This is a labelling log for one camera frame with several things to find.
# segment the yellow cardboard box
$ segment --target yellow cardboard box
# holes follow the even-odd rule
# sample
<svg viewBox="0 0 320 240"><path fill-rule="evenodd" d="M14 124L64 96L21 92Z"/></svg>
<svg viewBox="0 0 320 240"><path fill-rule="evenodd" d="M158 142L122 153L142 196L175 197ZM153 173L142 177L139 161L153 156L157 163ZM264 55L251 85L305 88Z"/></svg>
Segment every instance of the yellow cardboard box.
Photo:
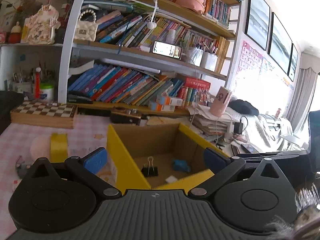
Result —
<svg viewBox="0 0 320 240"><path fill-rule="evenodd" d="M107 151L117 167L116 187L123 194L126 189L184 189L187 194L213 175L203 161L206 147L224 154L183 124L111 124L108 128ZM157 177L145 178L141 173L149 156L158 167ZM191 172L174 171L174 159L186 160ZM178 181L166 184L171 175Z"/></svg>

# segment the curtain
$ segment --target curtain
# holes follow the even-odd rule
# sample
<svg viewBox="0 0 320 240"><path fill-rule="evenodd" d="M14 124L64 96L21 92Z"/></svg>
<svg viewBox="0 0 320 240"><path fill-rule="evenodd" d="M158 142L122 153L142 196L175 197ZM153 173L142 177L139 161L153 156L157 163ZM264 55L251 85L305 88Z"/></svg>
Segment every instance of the curtain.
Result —
<svg viewBox="0 0 320 240"><path fill-rule="evenodd" d="M287 114L287 119L291 122L293 133L301 130L309 112L317 78L318 73L311 67L306 69L300 67L296 89Z"/></svg>

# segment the screw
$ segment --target screw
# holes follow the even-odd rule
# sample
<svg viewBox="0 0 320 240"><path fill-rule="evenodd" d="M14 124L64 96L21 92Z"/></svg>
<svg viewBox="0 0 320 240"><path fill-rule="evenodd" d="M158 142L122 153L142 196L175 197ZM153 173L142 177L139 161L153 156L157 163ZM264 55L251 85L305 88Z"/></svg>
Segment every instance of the screw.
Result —
<svg viewBox="0 0 320 240"><path fill-rule="evenodd" d="M191 193L195 196L203 196L207 194L207 191L204 188L201 187L195 187L191 190Z"/></svg>
<svg viewBox="0 0 320 240"><path fill-rule="evenodd" d="M119 194L119 190L117 190L116 188L110 187L110 188L106 188L103 191L104 195L106 196L115 196Z"/></svg>

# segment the black binder clip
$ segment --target black binder clip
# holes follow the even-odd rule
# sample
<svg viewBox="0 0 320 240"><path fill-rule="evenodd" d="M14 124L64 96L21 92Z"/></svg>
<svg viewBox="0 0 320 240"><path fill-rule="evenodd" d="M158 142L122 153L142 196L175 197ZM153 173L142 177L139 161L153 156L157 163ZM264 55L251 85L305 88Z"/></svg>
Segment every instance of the black binder clip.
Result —
<svg viewBox="0 0 320 240"><path fill-rule="evenodd" d="M149 156L148 157L148 164L144 164L141 172L143 176L147 177L156 177L158 176L158 167L153 166L153 157Z"/></svg>

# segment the pink checkered tablecloth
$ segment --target pink checkered tablecloth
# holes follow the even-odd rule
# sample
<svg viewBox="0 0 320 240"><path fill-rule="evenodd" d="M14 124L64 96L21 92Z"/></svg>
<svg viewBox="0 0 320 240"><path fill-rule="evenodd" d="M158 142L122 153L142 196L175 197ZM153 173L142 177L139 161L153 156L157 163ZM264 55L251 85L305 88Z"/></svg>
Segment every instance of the pink checkered tablecloth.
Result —
<svg viewBox="0 0 320 240"><path fill-rule="evenodd" d="M106 147L108 117L77 115L74 129L50 128L12 123L0 135L0 240L6 239L16 228L8 211L12 182L18 179L15 162L19 155L32 163L30 146L39 135L68 134L69 154L83 157L98 147Z"/></svg>

